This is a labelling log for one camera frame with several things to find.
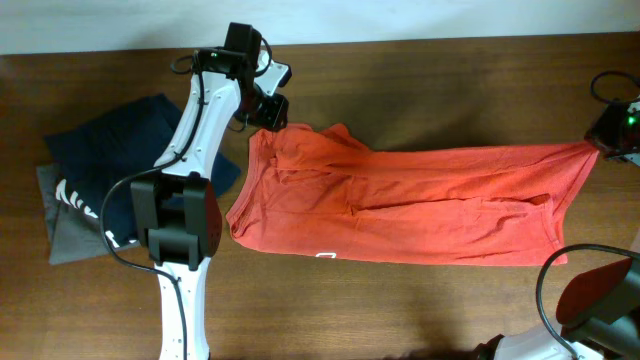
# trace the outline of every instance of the wooden table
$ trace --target wooden table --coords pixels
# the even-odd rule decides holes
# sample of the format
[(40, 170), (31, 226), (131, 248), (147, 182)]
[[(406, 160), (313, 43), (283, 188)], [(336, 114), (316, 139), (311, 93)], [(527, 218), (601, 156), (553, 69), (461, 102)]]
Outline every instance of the wooden table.
[[(0, 57), (0, 358), (157, 359), (157, 280), (101, 257), (49, 266), (35, 166), (42, 136), (141, 96), (184, 106), (189, 50)], [(640, 74), (640, 35), (452, 39), (276, 47), (293, 67), (290, 121), (336, 122), (376, 150), (580, 140), (603, 105), (588, 83), (606, 69)], [(605, 84), (633, 96), (637, 90)], [(222, 150), (246, 167), (251, 131)], [(230, 208), (243, 181), (222, 196)], [(628, 248), (640, 218), (640, 169), (599, 161), (570, 207), (567, 243)], [(146, 261), (144, 250), (129, 251)], [(555, 307), (578, 272), (615, 258), (575, 254), (548, 278)], [(223, 236), (209, 270), (212, 358), (354, 359), (465, 350), (540, 323), (537, 268), (415, 266), (265, 255)]]

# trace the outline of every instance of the orange-red fabric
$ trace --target orange-red fabric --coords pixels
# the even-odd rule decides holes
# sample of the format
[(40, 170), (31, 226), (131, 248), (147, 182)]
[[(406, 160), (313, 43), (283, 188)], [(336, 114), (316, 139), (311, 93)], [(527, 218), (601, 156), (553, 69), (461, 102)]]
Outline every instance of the orange-red fabric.
[(541, 265), (563, 246), (565, 212), (596, 159), (585, 142), (373, 152), (344, 125), (290, 125), (251, 138), (227, 220), (234, 240), (268, 253)]

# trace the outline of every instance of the wood grain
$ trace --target wood grain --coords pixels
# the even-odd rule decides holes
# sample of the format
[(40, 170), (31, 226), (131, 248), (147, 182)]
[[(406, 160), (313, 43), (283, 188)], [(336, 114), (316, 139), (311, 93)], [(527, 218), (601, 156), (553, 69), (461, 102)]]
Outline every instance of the wood grain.
[[(0, 358), (157, 359), (156, 279), (107, 257), (48, 265), (35, 166), (42, 136), (189, 82), (168, 64), (188, 50), (0, 57)], [(290, 121), (336, 122), (376, 150), (580, 140), (602, 105), (590, 78), (640, 74), (640, 35), (454, 39), (276, 47), (292, 65)], [(634, 96), (613, 83), (603, 90)], [(223, 152), (246, 167), (249, 132)], [(220, 199), (224, 212), (243, 181)], [(565, 221), (567, 243), (628, 247), (638, 231), (640, 169), (599, 161)], [(141, 249), (126, 254), (146, 261)], [(553, 309), (578, 272), (615, 258), (576, 254), (545, 288)], [(536, 268), (414, 266), (276, 256), (224, 235), (209, 270), (212, 358), (354, 359), (465, 350), (537, 325)]]

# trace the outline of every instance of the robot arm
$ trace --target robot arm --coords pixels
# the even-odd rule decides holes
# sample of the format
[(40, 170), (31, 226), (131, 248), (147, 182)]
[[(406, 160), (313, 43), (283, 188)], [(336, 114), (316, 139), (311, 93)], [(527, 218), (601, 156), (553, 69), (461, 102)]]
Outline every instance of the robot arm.
[(201, 49), (187, 106), (171, 142), (155, 166), (183, 154), (162, 172), (131, 184), (140, 243), (155, 268), (178, 279), (180, 304), (169, 279), (158, 276), (162, 296), (161, 360), (209, 358), (204, 329), (207, 268), (222, 232), (222, 215), (210, 182), (211, 169), (229, 120), (278, 131), (287, 124), (288, 102), (276, 93), (291, 69), (260, 51), (260, 33), (232, 23), (225, 46)]

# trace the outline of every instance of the red garment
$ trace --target red garment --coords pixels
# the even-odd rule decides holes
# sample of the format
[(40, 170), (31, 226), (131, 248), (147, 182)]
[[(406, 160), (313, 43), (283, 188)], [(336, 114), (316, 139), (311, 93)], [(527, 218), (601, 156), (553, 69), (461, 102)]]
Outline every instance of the red garment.
[(268, 253), (541, 265), (563, 246), (565, 212), (596, 159), (586, 142), (373, 152), (344, 125), (290, 125), (251, 138), (227, 220), (234, 240)]

